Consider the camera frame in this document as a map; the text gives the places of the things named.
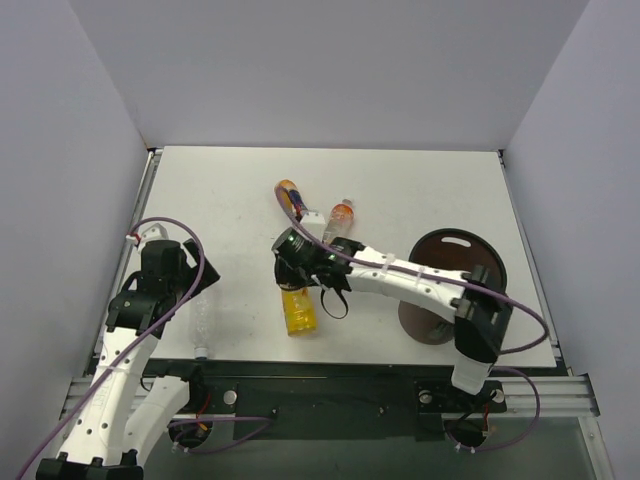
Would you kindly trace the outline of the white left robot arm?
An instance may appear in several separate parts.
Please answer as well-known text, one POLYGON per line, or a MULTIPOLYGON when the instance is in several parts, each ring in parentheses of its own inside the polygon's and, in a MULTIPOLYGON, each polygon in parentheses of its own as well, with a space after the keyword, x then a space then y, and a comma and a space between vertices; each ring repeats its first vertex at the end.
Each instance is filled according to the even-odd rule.
POLYGON ((173 415, 204 403, 204 384, 181 367, 161 374, 147 399, 133 405, 165 324, 220 276, 194 238, 149 240, 140 260, 109 303, 94 378, 68 416, 74 423, 68 438, 55 457, 40 461, 39 479, 141 479, 173 415))

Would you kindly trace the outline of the yellow juice bottle blue cap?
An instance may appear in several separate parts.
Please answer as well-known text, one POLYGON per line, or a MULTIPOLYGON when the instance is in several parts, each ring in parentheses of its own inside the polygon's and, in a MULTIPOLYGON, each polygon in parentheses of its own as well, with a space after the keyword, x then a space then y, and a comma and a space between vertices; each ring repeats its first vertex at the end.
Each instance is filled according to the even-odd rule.
POLYGON ((314 333, 317 329, 315 308, 307 288, 281 291, 287 334, 291 337, 314 333))

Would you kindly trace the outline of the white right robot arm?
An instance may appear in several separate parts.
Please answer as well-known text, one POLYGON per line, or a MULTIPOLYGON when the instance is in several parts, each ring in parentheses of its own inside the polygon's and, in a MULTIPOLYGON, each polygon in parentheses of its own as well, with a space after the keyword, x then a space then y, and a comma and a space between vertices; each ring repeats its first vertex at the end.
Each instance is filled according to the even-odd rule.
POLYGON ((295 228, 275 240, 272 252, 276 283, 282 287, 318 286, 337 294, 382 295, 422 308, 452 325, 458 358, 446 386, 448 400, 468 409, 482 398, 513 311, 488 268, 431 268, 347 238, 338 237, 326 245, 295 228))

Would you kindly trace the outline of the clear plastic bottle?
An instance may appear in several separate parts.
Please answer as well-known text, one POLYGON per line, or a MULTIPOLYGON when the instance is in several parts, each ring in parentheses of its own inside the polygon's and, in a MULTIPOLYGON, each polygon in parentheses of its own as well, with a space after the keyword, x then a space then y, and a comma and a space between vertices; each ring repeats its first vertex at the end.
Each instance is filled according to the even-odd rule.
POLYGON ((193 344, 194 358, 207 360, 209 358, 209 305, 205 297, 197 297, 192 304, 190 312, 191 340, 193 344))

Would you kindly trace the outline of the orange bottle dark blue label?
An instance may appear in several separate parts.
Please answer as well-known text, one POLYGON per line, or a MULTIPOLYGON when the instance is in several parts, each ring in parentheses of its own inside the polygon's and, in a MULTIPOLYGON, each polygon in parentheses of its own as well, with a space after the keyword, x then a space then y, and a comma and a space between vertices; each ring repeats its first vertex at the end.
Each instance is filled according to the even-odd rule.
POLYGON ((308 211, 308 207, 297 185, 293 181, 289 179, 281 180, 274 187, 274 192, 276 197, 282 200, 285 206, 294 213, 297 220, 301 220, 308 211))

